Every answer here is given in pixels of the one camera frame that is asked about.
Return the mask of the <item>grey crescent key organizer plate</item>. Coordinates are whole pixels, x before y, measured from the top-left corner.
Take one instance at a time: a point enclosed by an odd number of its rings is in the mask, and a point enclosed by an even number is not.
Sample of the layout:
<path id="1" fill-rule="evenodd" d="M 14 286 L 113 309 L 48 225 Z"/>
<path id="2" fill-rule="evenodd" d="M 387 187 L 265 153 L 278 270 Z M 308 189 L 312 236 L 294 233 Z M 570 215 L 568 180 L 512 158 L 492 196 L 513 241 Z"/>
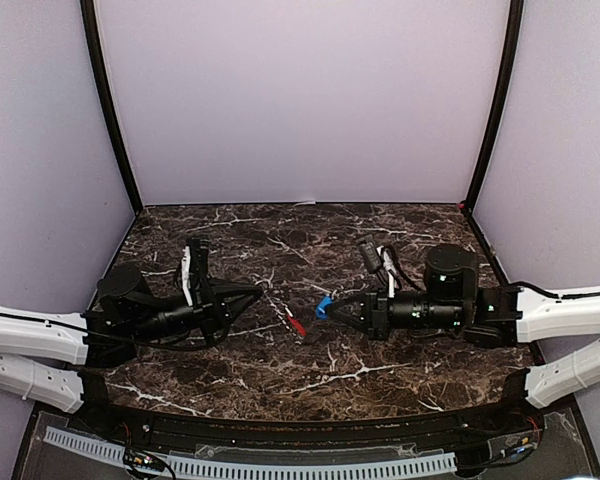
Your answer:
<path id="1" fill-rule="evenodd" d="M 288 332 L 290 332 L 293 336 L 295 336 L 296 338 L 302 339 L 303 337 L 300 336 L 294 330 L 294 328 L 291 326 L 291 324 L 289 323 L 289 321 L 287 319 L 288 316 L 293 316 L 291 313 L 291 310 L 288 308 L 288 306 L 281 300 L 277 299 L 268 288 L 263 287 L 262 289 L 263 289 L 263 294 L 262 294 L 263 301 L 272 310 L 274 318 L 277 319 L 279 321 L 279 323 Z"/>

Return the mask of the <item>blue key tag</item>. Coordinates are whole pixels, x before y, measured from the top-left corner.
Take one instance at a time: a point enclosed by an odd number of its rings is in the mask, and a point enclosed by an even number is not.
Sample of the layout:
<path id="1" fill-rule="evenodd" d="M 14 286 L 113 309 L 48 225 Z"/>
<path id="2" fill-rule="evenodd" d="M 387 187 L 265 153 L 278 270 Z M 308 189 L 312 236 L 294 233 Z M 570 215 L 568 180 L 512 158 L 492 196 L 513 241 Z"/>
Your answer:
<path id="1" fill-rule="evenodd" d="M 315 308 L 315 316 L 317 319 L 326 320 L 329 318 L 329 308 L 333 303 L 330 296 L 324 296 Z"/>

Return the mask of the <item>red key tag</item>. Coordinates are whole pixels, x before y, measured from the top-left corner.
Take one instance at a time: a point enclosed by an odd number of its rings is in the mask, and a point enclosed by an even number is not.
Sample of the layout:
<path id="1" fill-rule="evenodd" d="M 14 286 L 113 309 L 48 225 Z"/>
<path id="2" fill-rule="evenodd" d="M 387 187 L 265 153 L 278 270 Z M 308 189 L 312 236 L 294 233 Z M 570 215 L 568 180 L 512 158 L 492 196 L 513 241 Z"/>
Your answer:
<path id="1" fill-rule="evenodd" d="M 302 324 L 293 316 L 287 317 L 289 323 L 294 328 L 294 330 L 302 337 L 306 336 L 306 329 L 302 326 Z"/>

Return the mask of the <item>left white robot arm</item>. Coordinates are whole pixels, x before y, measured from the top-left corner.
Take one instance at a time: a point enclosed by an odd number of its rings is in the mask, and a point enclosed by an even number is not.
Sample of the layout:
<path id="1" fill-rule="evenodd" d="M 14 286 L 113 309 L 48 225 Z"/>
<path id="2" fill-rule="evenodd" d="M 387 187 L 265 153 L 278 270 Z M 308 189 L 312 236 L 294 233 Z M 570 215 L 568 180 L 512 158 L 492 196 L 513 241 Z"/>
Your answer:
<path id="1" fill-rule="evenodd" d="M 263 295 L 257 285 L 213 278 L 209 243 L 189 239 L 178 268 L 180 293 L 154 295 L 133 263 L 97 284 L 98 306 L 52 314 L 0 306 L 0 389 L 81 417 L 100 436 L 121 427 L 98 369 L 119 367 L 141 348 L 198 353 L 226 340 Z"/>

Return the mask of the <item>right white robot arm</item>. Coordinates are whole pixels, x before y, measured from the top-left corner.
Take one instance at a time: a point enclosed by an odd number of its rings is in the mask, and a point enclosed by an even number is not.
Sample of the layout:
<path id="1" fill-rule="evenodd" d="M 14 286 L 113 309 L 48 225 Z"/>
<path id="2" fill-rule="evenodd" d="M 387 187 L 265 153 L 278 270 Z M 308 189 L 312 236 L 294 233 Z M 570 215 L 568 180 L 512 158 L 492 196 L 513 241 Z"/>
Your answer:
<path id="1" fill-rule="evenodd" d="M 509 375 L 506 399 L 490 413 L 497 432 L 514 432 L 527 420 L 528 404 L 542 409 L 600 382 L 600 286 L 549 291 L 520 281 L 482 288 L 476 254 L 454 244 L 427 251 L 424 284 L 418 286 L 401 269 L 392 246 L 378 246 L 367 236 L 357 247 L 380 287 L 337 300 L 326 297 L 316 315 L 338 320 L 371 340 L 386 340 L 396 329 L 441 330 L 481 348 L 595 336 L 569 355 Z"/>

